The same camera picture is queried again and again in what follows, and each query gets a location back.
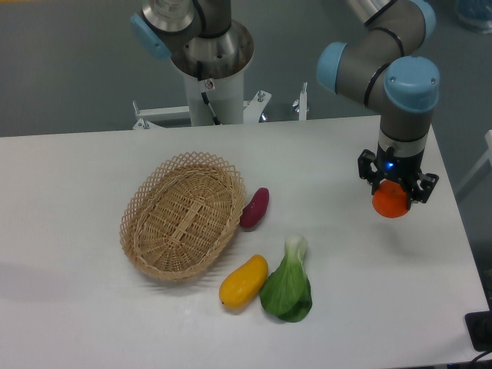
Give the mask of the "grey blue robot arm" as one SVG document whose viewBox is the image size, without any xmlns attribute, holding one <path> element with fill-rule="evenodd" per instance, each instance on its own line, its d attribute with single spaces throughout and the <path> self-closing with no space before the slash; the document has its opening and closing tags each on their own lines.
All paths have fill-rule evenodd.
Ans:
<svg viewBox="0 0 492 369">
<path fill-rule="evenodd" d="M 391 181 L 404 203 L 424 203 L 438 176 L 421 162 L 439 98 L 436 65 L 414 52 L 432 34 L 436 18 L 425 1 L 352 1 L 367 29 L 357 45 L 329 44 L 316 67 L 320 85 L 380 115 L 376 151 L 363 151 L 360 177 L 372 191 Z M 170 59 L 184 78 L 193 125 L 256 122 L 259 114 L 243 102 L 244 72 L 254 43 L 231 16 L 228 1 L 145 1 L 130 19 L 145 50 Z"/>
</svg>

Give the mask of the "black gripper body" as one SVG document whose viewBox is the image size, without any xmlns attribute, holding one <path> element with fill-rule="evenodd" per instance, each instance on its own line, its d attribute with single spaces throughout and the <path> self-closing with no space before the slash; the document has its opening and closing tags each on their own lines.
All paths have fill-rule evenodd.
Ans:
<svg viewBox="0 0 492 369">
<path fill-rule="evenodd" d="M 416 185 L 420 179 L 421 162 L 424 151 L 420 150 L 415 155 L 400 156 L 392 147 L 384 147 L 377 144 L 375 166 L 377 169 L 375 182 L 393 181 L 405 185 Z"/>
</svg>

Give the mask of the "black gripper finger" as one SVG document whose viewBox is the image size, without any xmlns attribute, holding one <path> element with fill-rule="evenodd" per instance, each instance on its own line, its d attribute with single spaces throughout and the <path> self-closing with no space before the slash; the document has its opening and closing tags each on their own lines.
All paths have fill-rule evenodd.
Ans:
<svg viewBox="0 0 492 369">
<path fill-rule="evenodd" d="M 414 203 L 426 204 L 438 181 L 438 175 L 421 171 L 404 178 L 403 190 L 407 196 L 407 209 L 411 209 Z"/>
<path fill-rule="evenodd" d="M 384 171 L 377 163 L 377 155 L 364 149 L 357 159 L 358 175 L 371 186 L 371 194 L 375 194 L 384 180 Z"/>
</svg>

